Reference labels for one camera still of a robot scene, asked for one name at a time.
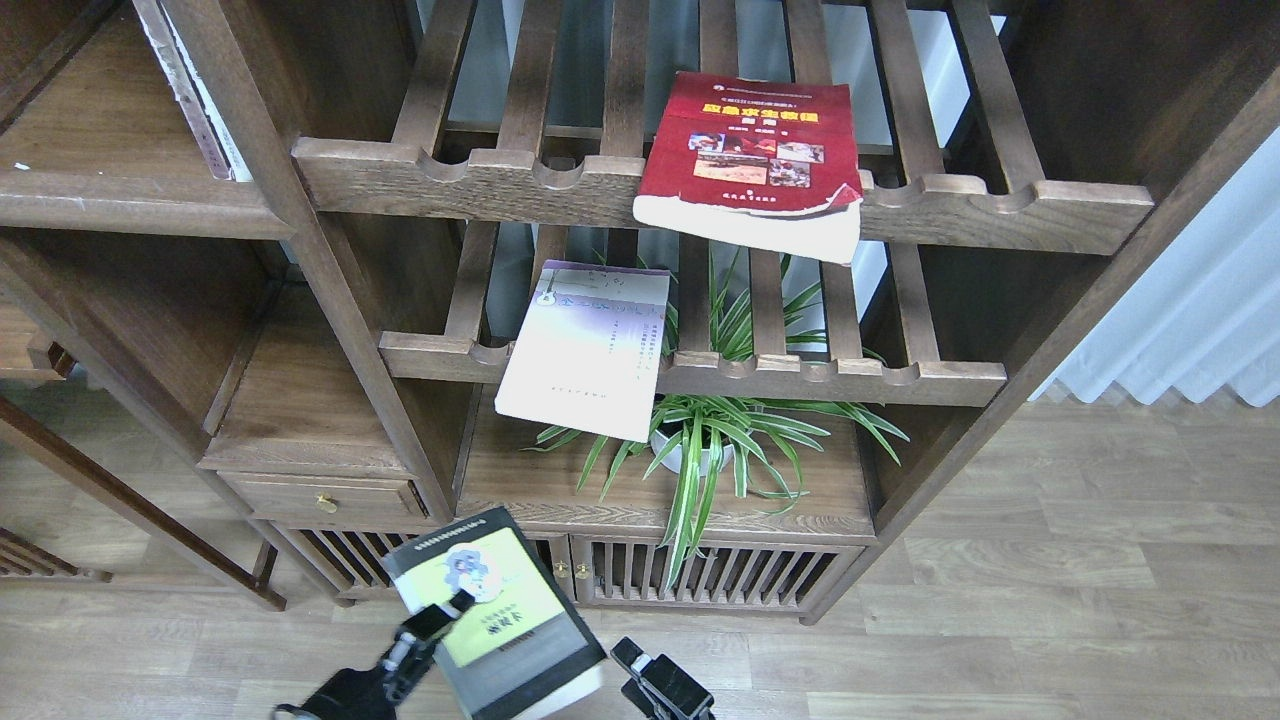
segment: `wooden shelf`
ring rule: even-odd
[[[412,479],[311,291],[285,284],[205,457],[209,470]]]
[[[468,223],[443,334],[393,331],[381,334],[379,346],[392,375],[479,383],[502,379],[513,343],[489,347],[480,342],[480,320],[497,231],[497,223]],[[540,252],[562,255],[566,232],[563,225],[544,225],[539,236]],[[611,237],[611,254],[616,246],[623,245],[630,246],[634,256],[634,237],[625,234]],[[1005,370],[998,363],[957,361],[940,356],[914,245],[890,246],[892,272],[887,282],[892,287],[888,293],[892,301],[887,313],[900,331],[895,345],[904,348],[901,366],[891,368],[864,357],[852,283],[849,270],[838,266],[823,268],[823,300],[828,309],[826,323],[831,338],[826,357],[815,361],[788,355],[782,342],[780,260],[776,254],[759,252],[753,252],[751,259],[753,324],[758,352],[744,361],[724,360],[709,348],[708,273],[700,269],[708,264],[707,242],[686,237],[682,243],[681,345],[672,356],[663,359],[659,392],[983,406],[1005,383]],[[540,265],[540,259],[535,259],[535,265]]]
[[[480,396],[470,454],[462,470],[462,495],[458,515],[467,516],[497,505],[504,505],[521,528],[534,532],[566,532],[609,537],[658,539],[667,527],[667,514],[675,493],[676,475],[663,468],[641,480],[645,466],[653,460],[641,454],[627,460],[602,502],[608,460],[598,464],[595,473],[575,493],[582,460],[590,450],[589,439],[579,438],[556,452],[521,452],[532,445],[541,425],[506,418],[493,411],[495,388],[489,386]],[[823,438],[826,452],[801,448],[805,489],[810,495],[788,512],[767,515],[778,510],[778,501],[759,497],[733,497],[732,469],[721,475],[717,501],[707,524],[705,539],[710,542],[785,542],[795,546],[861,546],[874,544],[867,496],[867,483],[858,442],[851,427],[832,427]],[[605,451],[612,459],[609,450]],[[781,455],[777,468],[794,482],[790,464]],[[755,474],[763,470],[755,469]]]
[[[129,3],[0,135],[0,224],[289,234],[253,183],[210,174]]]
[[[63,380],[76,360],[0,292],[0,379]]]
[[[457,4],[462,8],[465,3]],[[919,245],[955,245],[1110,255],[1151,210],[1135,186],[1048,179],[1027,132],[1009,68],[987,10],[956,3],[947,10],[973,96],[991,137],[998,173],[951,174],[936,142],[906,5],[870,3],[872,41],[893,120],[902,173],[877,184],[863,170],[863,234]],[[558,32],[558,4],[524,17],[507,109],[495,147],[476,147],[462,163],[442,161],[452,83],[470,15],[436,13],[392,142],[302,137],[293,147],[317,209],[467,218],[539,224],[639,228],[631,215],[644,173],[645,9],[618,3],[611,45],[599,154],[572,169],[548,164],[545,108]],[[797,82],[831,82],[817,0],[785,5]],[[736,26],[704,17],[703,46],[736,49]],[[703,59],[703,69],[736,73],[732,60]],[[863,163],[864,167],[873,163]]]

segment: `drawer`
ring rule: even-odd
[[[261,518],[314,518],[316,521],[424,518],[408,480],[219,473]]]

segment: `red book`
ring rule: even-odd
[[[849,86],[681,72],[636,220],[847,265],[863,200]]]

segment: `white flower pot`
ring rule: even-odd
[[[668,439],[671,439],[671,436],[667,436],[660,429],[654,430],[653,434],[649,436],[649,447],[653,450],[654,456],[657,456],[658,452],[662,451],[662,448],[667,445]],[[671,455],[662,459],[662,466],[678,475],[680,464],[684,461],[684,459],[685,459],[685,448],[684,446],[677,445],[676,448],[671,451]],[[732,461],[733,461],[733,446],[726,445],[721,448],[719,470],[723,470],[724,466]],[[710,470],[710,457],[707,455],[707,448],[703,448],[703,459],[701,462],[699,462],[698,465],[698,477],[705,478],[708,470]]]

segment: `white curtain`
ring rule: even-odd
[[[1280,131],[1156,259],[1032,396],[1053,380],[1093,402],[1111,383],[1151,404],[1226,387],[1280,395]]]

